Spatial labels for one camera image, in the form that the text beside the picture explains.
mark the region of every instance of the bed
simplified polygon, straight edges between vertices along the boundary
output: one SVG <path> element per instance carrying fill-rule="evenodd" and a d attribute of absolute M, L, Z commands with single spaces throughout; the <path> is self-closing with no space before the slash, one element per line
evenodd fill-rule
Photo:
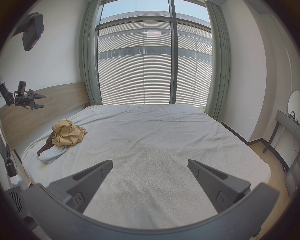
<path fill-rule="evenodd" d="M 88 133 L 51 164 L 37 159 L 49 130 L 22 156 L 33 184 L 74 174 L 104 160 L 113 170 L 84 215 L 140 229 L 192 224 L 217 212 L 187 167 L 194 159 L 248 180 L 253 189 L 271 172 L 250 147 L 192 105 L 97 105 L 69 118 Z"/>

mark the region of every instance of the baseboard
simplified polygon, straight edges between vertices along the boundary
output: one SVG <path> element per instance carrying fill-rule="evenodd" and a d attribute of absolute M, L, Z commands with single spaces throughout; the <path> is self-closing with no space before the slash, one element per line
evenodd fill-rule
<path fill-rule="evenodd" d="M 268 142 L 266 140 L 264 140 L 263 138 L 260 139 L 256 139 L 254 141 L 248 142 L 246 141 L 241 135 L 239 135 L 236 131 L 234 131 L 232 128 L 228 127 L 225 123 L 221 122 L 221 124 L 228 129 L 230 132 L 232 132 L 234 135 L 236 135 L 243 143 L 245 143 L 246 145 L 250 146 L 252 144 L 258 143 L 258 142 L 262 142 L 263 145 L 267 145 Z M 285 172 L 287 172 L 289 170 L 289 166 L 287 165 L 287 163 L 284 161 L 284 159 L 282 158 L 282 156 L 280 156 L 280 154 L 275 150 L 275 148 L 273 148 L 272 146 L 269 146 L 268 148 L 271 153 L 273 153 L 273 155 L 278 159 L 278 161 L 281 163 L 281 165 L 283 166 L 283 170 Z"/>

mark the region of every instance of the pile of clothes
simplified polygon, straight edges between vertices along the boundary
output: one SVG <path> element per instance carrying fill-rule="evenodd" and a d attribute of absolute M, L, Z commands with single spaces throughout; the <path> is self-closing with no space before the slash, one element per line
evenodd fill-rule
<path fill-rule="evenodd" d="M 82 141 L 87 131 L 76 126 L 68 119 L 58 121 L 52 127 L 53 132 L 46 140 L 45 145 L 37 152 L 38 159 L 43 163 L 51 163 L 62 155 L 68 145 L 74 146 Z"/>

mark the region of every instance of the brown garment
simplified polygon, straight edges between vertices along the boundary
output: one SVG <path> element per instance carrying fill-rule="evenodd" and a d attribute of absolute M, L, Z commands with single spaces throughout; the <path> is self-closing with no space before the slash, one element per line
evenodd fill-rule
<path fill-rule="evenodd" d="M 55 136 L 55 133 L 52 132 L 51 135 L 48 137 L 48 139 L 46 140 L 45 145 L 37 152 L 37 155 L 40 156 L 40 154 L 43 151 L 46 151 L 50 148 L 52 148 L 54 146 L 54 144 L 52 144 L 52 138 Z"/>
<path fill-rule="evenodd" d="M 55 133 L 52 143 L 56 146 L 72 145 L 82 141 L 87 131 L 80 126 L 76 126 L 68 119 L 62 119 L 53 125 L 52 130 Z"/>

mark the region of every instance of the beige garment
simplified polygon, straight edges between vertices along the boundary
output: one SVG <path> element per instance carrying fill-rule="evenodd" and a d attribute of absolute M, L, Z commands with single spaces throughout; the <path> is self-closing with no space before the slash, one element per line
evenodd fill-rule
<path fill-rule="evenodd" d="M 53 125 L 52 130 L 55 136 L 52 139 L 52 144 L 56 146 L 72 145 L 82 141 L 87 131 L 83 127 L 76 126 L 68 119 L 62 119 Z"/>

